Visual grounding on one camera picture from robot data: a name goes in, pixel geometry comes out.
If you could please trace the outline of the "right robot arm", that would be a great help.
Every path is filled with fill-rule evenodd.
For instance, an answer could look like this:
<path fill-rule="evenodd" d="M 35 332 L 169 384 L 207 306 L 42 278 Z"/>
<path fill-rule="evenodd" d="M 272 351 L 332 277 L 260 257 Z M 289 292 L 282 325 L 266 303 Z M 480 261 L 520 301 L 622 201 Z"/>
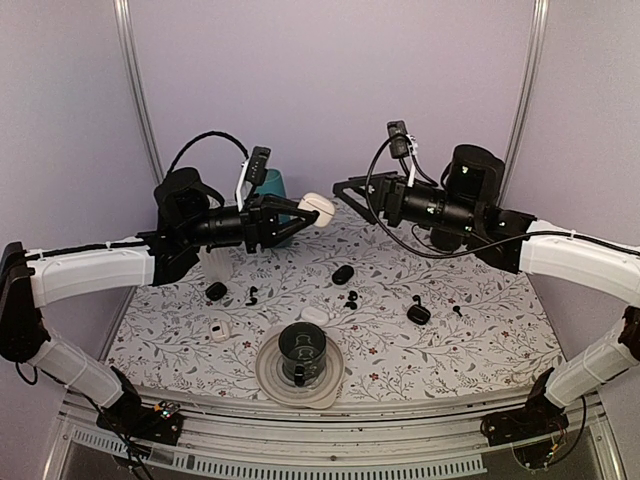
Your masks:
<path fill-rule="evenodd" d="M 559 228 L 535 216 L 502 209 L 505 165 L 488 150 L 455 147 L 444 183 L 396 172 L 351 177 L 333 193 L 385 232 L 403 221 L 452 236 L 443 257 L 473 254 L 503 271 L 560 278 L 626 302 L 623 318 L 576 358 L 542 374 L 517 427 L 537 436 L 584 393 L 639 363 L 639 250 Z"/>

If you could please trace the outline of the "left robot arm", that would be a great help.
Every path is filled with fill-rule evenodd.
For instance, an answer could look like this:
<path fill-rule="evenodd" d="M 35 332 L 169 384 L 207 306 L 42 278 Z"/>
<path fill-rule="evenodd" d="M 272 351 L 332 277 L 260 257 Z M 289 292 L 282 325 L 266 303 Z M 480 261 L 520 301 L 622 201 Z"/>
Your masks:
<path fill-rule="evenodd" d="M 1 259 L 1 356 L 29 364 L 102 407 L 128 434 L 148 426 L 148 412 L 126 377 L 43 323 L 42 307 L 70 297 L 130 286 L 161 286 L 182 279 L 201 248 L 243 245 L 253 253 L 304 228 L 322 228 L 335 214 L 319 194 L 301 200 L 252 195 L 235 205 L 205 185 L 193 167 L 168 174 L 155 189 L 156 230 L 116 242 L 58 250 L 5 247 Z"/>

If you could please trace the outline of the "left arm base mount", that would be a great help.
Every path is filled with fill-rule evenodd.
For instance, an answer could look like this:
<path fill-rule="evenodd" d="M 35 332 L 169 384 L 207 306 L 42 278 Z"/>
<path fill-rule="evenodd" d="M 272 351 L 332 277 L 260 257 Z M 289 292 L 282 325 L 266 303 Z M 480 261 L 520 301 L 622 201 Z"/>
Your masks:
<path fill-rule="evenodd" d="M 140 400 L 121 398 L 101 411 L 96 425 L 123 436 L 176 446 L 185 420 L 180 410 L 180 404 L 166 400 L 147 407 Z"/>

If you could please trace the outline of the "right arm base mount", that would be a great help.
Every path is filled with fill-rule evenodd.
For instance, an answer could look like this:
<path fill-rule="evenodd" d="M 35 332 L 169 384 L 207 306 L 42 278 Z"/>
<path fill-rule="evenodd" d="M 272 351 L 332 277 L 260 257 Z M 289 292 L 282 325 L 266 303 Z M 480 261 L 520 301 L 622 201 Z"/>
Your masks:
<path fill-rule="evenodd" d="M 563 409 L 523 406 L 485 415 L 481 420 L 480 433 L 490 446 L 496 446 L 561 431 L 568 426 Z"/>

